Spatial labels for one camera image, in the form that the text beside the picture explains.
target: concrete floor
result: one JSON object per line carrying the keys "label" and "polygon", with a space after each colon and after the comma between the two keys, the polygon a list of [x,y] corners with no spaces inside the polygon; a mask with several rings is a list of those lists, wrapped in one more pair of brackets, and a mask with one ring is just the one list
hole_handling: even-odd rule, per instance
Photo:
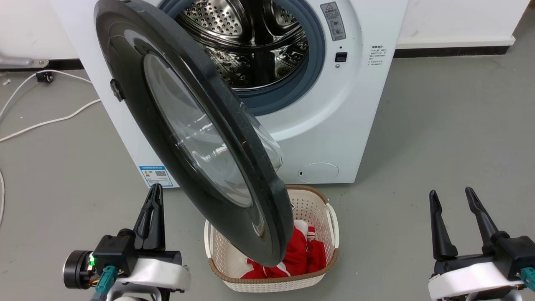
{"label": "concrete floor", "polygon": [[[465,186],[500,229],[535,239],[535,11],[515,36],[504,56],[393,62],[356,182],[318,185],[337,211],[341,251],[314,287],[276,295],[228,289],[208,266],[204,218],[181,190],[167,190],[167,247],[182,251],[193,277],[191,291],[172,299],[428,300],[431,189],[460,254],[478,253],[482,244]],[[0,106],[26,76],[0,78],[12,81],[0,86]],[[57,76],[49,86],[31,81],[18,97],[0,137],[66,116],[97,95],[87,83]],[[2,300],[88,300],[90,291],[63,287],[65,258],[132,227],[147,192],[104,108],[2,142],[0,168]]]}

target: white wall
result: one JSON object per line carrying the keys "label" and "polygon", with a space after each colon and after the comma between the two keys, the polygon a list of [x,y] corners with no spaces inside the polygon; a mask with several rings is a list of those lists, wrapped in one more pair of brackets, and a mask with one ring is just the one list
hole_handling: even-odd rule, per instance
{"label": "white wall", "polygon": [[[528,3],[529,0],[411,0],[398,48],[511,45],[513,30]],[[0,54],[77,58],[49,0],[0,1]]]}
{"label": "white wall", "polygon": [[0,54],[78,57],[49,0],[0,0]]}
{"label": "white wall", "polygon": [[530,0],[411,0],[399,48],[506,46]]}

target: laundry basket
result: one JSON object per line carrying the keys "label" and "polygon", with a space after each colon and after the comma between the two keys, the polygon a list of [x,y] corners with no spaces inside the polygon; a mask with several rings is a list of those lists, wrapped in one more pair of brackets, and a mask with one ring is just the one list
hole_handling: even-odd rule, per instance
{"label": "laundry basket", "polygon": [[315,273],[275,279],[241,279],[248,269],[246,256],[238,251],[208,221],[204,225],[204,247],[212,271],[225,284],[239,292],[277,292],[302,289],[318,283],[338,257],[338,220],[327,198],[318,190],[302,185],[288,185],[288,195],[295,206],[295,220],[316,228],[316,239],[325,245],[327,266]]}

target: electrical cord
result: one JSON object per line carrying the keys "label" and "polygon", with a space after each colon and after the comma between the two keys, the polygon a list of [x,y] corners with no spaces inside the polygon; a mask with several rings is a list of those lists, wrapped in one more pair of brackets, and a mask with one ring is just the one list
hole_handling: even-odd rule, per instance
{"label": "electrical cord", "polygon": [[[4,107],[2,108],[2,111],[0,111],[0,122],[2,121],[2,118],[5,116],[5,113],[7,113],[7,111],[9,110],[8,108],[8,105],[10,104],[11,100],[13,99],[13,97],[15,96],[15,94],[20,90],[20,88],[29,80],[31,80],[32,78],[34,78],[34,76],[36,76],[38,73],[43,73],[43,72],[56,72],[56,73],[61,73],[61,74],[64,74],[66,76],[70,76],[70,77],[73,77],[73,78],[76,78],[76,79],[80,79],[80,80],[83,80],[83,81],[86,81],[90,84],[92,84],[92,82],[90,80],[87,80],[85,78],[82,78],[82,77],[78,77],[78,76],[74,76],[72,74],[69,74],[69,73],[66,73],[66,72],[62,72],[62,71],[58,71],[58,70],[42,70],[42,71],[39,71],[39,72],[35,72],[34,74],[32,74],[31,76],[29,76],[27,79],[25,79],[22,84],[20,84],[17,89],[15,89],[15,92],[13,92],[13,94],[11,95],[11,97],[7,100],[7,102],[5,103]],[[58,119],[54,119],[54,120],[50,120],[50,121],[46,121],[46,122],[42,122],[42,123],[39,123],[39,124],[36,124],[36,125],[32,125],[22,131],[18,131],[16,133],[13,133],[9,136],[6,136],[2,139],[0,139],[0,142],[4,142],[8,139],[11,139],[13,137],[16,137],[20,134],[23,134],[23,133],[26,133],[27,131],[30,131],[30,130],[33,130],[37,127],[40,127],[40,126],[43,126],[43,125],[47,125],[47,124],[51,124],[51,123],[54,123],[54,122],[58,122],[58,121],[63,121],[63,120],[67,120],[67,119],[70,119],[76,115],[78,115],[78,113],[82,112],[83,110],[87,109],[88,107],[90,107],[91,105],[97,103],[97,102],[100,102],[101,100],[100,99],[97,99],[97,100],[93,100],[91,102],[89,102],[88,104],[86,104],[85,106],[81,107],[80,109],[78,109],[76,112],[70,114],[69,116],[66,116],[66,117],[62,117],[62,118],[58,118]],[[4,180],[4,176],[2,175],[2,171],[0,170],[0,184],[1,184],[1,187],[2,187],[2,195],[1,195],[1,200],[0,200],[0,227],[2,226],[2,221],[4,220],[4,210],[5,210],[5,180]]]}

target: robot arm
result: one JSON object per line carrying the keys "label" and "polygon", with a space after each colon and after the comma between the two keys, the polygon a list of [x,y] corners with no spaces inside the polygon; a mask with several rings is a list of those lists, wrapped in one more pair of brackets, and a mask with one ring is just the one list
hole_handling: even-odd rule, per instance
{"label": "robot arm", "polygon": [[191,275],[182,265],[180,252],[165,251],[163,209],[162,186],[154,184],[134,230],[103,236],[94,251],[71,253],[63,269],[65,286],[95,287],[91,301],[136,299],[124,296],[126,293],[149,294],[153,300],[168,301],[170,293],[188,290]]}
{"label": "robot arm", "polygon": [[458,256],[442,219],[442,206],[436,191],[429,195],[434,274],[429,279],[433,300],[478,301],[501,299],[521,301],[519,290],[535,290],[535,243],[527,236],[510,238],[499,231],[477,197],[466,188],[470,210],[475,214],[482,254]]}

